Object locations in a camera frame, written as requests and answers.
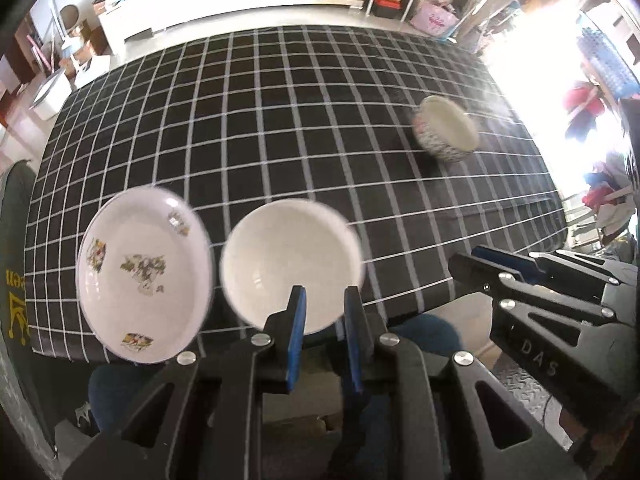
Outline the cartoon print white plate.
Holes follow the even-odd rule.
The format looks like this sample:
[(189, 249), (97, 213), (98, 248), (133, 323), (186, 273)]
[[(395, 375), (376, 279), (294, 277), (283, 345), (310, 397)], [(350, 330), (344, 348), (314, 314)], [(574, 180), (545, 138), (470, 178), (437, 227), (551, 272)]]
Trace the cartoon print white plate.
[(115, 195), (82, 237), (76, 288), (93, 335), (115, 356), (140, 364), (173, 358), (198, 334), (215, 289), (202, 220), (166, 188)]

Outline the floral patterned bowl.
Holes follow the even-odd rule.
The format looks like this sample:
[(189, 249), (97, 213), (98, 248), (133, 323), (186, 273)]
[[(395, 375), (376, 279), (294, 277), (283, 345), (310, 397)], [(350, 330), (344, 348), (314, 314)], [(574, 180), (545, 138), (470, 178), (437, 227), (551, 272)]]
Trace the floral patterned bowl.
[(412, 118), (416, 142), (442, 162), (460, 162), (480, 147), (480, 133), (464, 109), (443, 96), (427, 96)]

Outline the plain white bowl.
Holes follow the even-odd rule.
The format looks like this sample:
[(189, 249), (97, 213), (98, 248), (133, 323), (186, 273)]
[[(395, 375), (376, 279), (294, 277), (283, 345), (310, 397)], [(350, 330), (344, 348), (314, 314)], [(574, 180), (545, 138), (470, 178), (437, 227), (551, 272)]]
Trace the plain white bowl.
[(277, 200), (245, 216), (219, 261), (224, 296), (255, 328), (285, 309), (291, 289), (306, 290), (305, 333), (319, 333), (343, 315), (344, 290), (366, 276), (360, 239), (333, 208), (312, 200)]

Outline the blue trousered leg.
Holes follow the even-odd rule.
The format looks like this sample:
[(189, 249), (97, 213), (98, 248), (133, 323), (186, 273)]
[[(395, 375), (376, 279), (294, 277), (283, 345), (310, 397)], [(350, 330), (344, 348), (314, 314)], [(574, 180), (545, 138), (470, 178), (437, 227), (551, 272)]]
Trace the blue trousered leg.
[(399, 325), (390, 331), (402, 338), (414, 342), (422, 351), (450, 358), (463, 349), (457, 330), (446, 320), (435, 315), (423, 313)]

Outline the black white grid tablecloth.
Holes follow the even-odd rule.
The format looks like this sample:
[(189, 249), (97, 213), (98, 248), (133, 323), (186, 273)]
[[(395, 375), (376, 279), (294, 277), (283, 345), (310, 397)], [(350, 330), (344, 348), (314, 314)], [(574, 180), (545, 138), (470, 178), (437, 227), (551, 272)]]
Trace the black white grid tablecloth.
[[(461, 106), (480, 147), (442, 162), (412, 131), (427, 96)], [(154, 184), (200, 215), (215, 250), (259, 206), (306, 198), (356, 229), (362, 299), (392, 322), (463, 292), (447, 262), (478, 245), (551, 252), (567, 237), (540, 151), (485, 64), (386, 30), (285, 26), (197, 39), (111, 70), (64, 103), (26, 223), (26, 304), (40, 356), (105, 362), (74, 266), (91, 218)]]

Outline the grey embroidered sofa cover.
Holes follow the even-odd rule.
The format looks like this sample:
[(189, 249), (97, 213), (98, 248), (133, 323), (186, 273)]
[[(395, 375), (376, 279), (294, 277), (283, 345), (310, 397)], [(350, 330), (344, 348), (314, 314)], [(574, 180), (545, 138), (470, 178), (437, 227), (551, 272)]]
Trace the grey embroidered sofa cover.
[(24, 241), (28, 201), (35, 173), (20, 160), (1, 174), (1, 345), (2, 365), (8, 371), (8, 410), (40, 460), (55, 458), (54, 437), (47, 430), (37, 391), (38, 356), (32, 351), (32, 334), (26, 306)]

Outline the blue plastic basket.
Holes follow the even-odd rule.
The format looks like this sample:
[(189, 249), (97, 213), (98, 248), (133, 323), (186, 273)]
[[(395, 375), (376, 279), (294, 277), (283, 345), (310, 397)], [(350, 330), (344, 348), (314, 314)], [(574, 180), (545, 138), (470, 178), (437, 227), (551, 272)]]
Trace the blue plastic basket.
[(578, 48), (615, 101), (630, 98), (639, 92), (636, 75), (600, 29), (583, 28), (578, 38)]

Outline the pink shopping bag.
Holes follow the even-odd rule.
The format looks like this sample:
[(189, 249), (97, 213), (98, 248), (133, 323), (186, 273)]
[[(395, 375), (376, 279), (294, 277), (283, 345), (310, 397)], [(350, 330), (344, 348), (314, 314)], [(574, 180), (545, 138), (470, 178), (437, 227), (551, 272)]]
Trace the pink shopping bag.
[(446, 6), (425, 1), (410, 20), (410, 25), (432, 38), (446, 37), (458, 24), (457, 15)]

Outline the white plastic bin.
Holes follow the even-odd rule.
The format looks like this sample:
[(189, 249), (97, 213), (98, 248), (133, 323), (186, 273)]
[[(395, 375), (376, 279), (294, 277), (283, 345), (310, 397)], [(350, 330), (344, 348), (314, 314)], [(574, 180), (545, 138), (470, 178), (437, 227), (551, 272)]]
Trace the white plastic bin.
[(62, 110), (71, 93), (72, 86), (61, 68), (40, 84), (29, 109), (46, 122)]

